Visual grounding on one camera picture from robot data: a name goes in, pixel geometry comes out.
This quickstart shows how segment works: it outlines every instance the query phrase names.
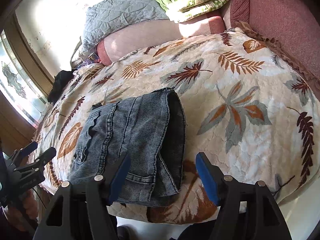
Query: pink cushion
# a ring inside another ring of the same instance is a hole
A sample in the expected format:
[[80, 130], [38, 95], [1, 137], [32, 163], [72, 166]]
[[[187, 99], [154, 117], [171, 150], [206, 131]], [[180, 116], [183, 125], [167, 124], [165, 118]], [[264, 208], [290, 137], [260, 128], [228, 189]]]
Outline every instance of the pink cushion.
[[254, 31], [278, 39], [310, 71], [320, 77], [320, 26], [300, 0], [250, 0]]
[[142, 22], [125, 27], [104, 38], [97, 47], [104, 65], [110, 65], [131, 51], [181, 39], [223, 33], [225, 26], [218, 11], [176, 24], [170, 20]]
[[232, 0], [230, 7], [230, 24], [235, 27], [236, 21], [249, 22], [250, 0]]
[[250, 0], [229, 0], [220, 12], [227, 29], [235, 27], [236, 21], [249, 22]]

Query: brown ruffle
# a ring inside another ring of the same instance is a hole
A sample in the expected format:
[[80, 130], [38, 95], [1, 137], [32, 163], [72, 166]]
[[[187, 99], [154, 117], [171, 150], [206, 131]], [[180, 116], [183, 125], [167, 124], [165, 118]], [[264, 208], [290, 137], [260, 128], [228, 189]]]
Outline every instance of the brown ruffle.
[[277, 54], [282, 60], [288, 63], [292, 69], [297, 71], [307, 82], [316, 98], [320, 101], [320, 79], [308, 70], [300, 60], [285, 50], [278, 40], [275, 38], [269, 39], [255, 32], [246, 22], [238, 21], [236, 22], [236, 26], [239, 27], [248, 37], [257, 41], [262, 41], [272, 52]]

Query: leaf pattern bedspread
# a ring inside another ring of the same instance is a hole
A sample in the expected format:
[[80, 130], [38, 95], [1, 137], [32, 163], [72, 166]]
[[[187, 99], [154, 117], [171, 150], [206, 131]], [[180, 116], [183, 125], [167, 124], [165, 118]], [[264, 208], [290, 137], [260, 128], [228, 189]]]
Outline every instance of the leaf pattern bedspread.
[[187, 123], [180, 194], [169, 207], [114, 203], [110, 214], [176, 224], [216, 218], [195, 168], [200, 151], [238, 181], [264, 180], [278, 202], [318, 172], [319, 101], [284, 61], [238, 28], [140, 49], [111, 66], [92, 64], [74, 75], [30, 157], [57, 149], [42, 183], [53, 194], [67, 180], [92, 105], [166, 86], [179, 94]]

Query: window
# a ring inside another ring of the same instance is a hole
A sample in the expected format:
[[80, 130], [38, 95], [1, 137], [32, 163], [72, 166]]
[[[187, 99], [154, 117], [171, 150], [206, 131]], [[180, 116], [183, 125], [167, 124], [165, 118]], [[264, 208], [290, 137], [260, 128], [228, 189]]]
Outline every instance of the window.
[[49, 106], [47, 99], [21, 67], [4, 31], [0, 36], [0, 91], [18, 113], [37, 128]]

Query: folded jeans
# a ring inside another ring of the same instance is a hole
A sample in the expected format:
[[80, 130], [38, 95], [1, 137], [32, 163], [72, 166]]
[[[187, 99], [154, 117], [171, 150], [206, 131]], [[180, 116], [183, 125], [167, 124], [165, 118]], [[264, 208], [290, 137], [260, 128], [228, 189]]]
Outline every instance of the folded jeans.
[[173, 89], [163, 88], [91, 111], [68, 179], [89, 181], [128, 152], [131, 168], [117, 202], [167, 206], [180, 190], [184, 147], [179, 97]]

